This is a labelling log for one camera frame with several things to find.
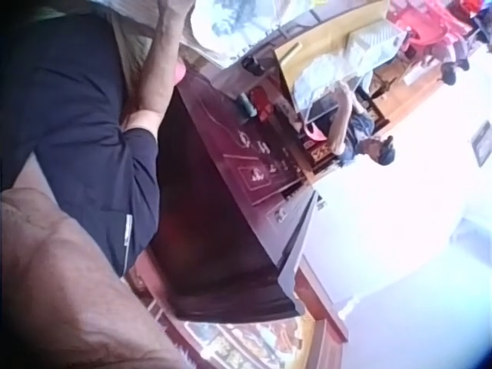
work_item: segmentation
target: dark wooden desk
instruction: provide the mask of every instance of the dark wooden desk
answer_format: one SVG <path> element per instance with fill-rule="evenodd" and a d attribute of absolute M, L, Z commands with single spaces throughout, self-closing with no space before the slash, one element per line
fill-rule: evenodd
<path fill-rule="evenodd" d="M 302 314 L 294 276 L 314 190 L 268 125 L 190 71 L 159 132 L 161 223 L 149 252 L 176 317 L 243 323 Z"/>

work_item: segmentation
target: dark hair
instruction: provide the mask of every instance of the dark hair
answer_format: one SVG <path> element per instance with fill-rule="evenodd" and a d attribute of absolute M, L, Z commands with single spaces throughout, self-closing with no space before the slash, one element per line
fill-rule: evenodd
<path fill-rule="evenodd" d="M 379 158 L 377 159 L 377 162 L 380 165 L 389 165 L 394 161 L 394 154 L 393 136 L 388 136 L 379 149 Z"/>
<path fill-rule="evenodd" d="M 442 82 L 444 82 L 448 86 L 452 86 L 456 83 L 456 72 L 452 68 L 441 68 Z"/>
<path fill-rule="evenodd" d="M 468 61 L 468 59 L 458 60 L 458 63 L 457 64 L 458 64 L 458 67 L 460 67 L 464 71 L 469 71 L 470 70 L 470 62 Z"/>

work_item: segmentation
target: person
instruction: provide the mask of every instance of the person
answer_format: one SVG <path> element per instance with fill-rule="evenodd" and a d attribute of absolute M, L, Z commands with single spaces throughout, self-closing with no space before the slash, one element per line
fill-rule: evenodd
<path fill-rule="evenodd" d="M 43 188 L 91 235 L 118 276 L 157 231 L 158 129 L 194 0 L 158 4 L 134 101 L 113 30 L 102 17 L 30 23 L 2 40 L 2 191 Z M 128 106 L 135 108 L 123 117 Z"/>
<path fill-rule="evenodd" d="M 333 99 L 338 103 L 336 112 L 316 124 L 327 136 L 331 152 L 340 163 L 346 165 L 355 155 L 368 155 L 379 165 L 391 164 L 395 156 L 393 137 L 382 140 L 373 135 L 374 121 L 348 85 L 338 84 Z"/>
<path fill-rule="evenodd" d="M 1 199 L 2 367 L 192 367 L 49 194 Z"/>
<path fill-rule="evenodd" d="M 452 86 L 456 83 L 456 68 L 464 71 L 470 70 L 468 61 L 469 48 L 467 41 L 460 35 L 452 45 L 445 41 L 432 45 L 424 52 L 423 66 L 428 66 L 433 60 L 441 62 L 441 80 L 446 85 Z"/>

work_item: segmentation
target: hand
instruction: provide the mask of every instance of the hand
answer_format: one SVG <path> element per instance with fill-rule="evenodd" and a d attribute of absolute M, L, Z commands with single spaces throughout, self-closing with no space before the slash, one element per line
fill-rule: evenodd
<path fill-rule="evenodd" d="M 176 15 L 185 17 L 196 0 L 158 0 L 159 11 L 174 12 Z"/>

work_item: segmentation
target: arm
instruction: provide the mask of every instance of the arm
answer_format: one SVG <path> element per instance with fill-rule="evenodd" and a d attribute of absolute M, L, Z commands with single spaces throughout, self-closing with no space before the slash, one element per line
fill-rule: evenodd
<path fill-rule="evenodd" d="M 193 3 L 193 0 L 159 0 L 159 21 L 142 69 L 137 106 L 128 117 L 125 130 L 143 128 L 157 139 L 175 86 L 175 69 L 185 17 Z"/>
<path fill-rule="evenodd" d="M 328 133 L 328 142 L 331 152 L 335 155 L 341 155 L 345 150 L 345 136 L 352 114 L 351 91 L 348 86 L 338 87 L 334 93 L 334 99 L 338 103 L 338 110 Z"/>
<path fill-rule="evenodd" d="M 77 221 L 30 189 L 1 209 L 2 317 L 48 367 L 184 367 Z"/>

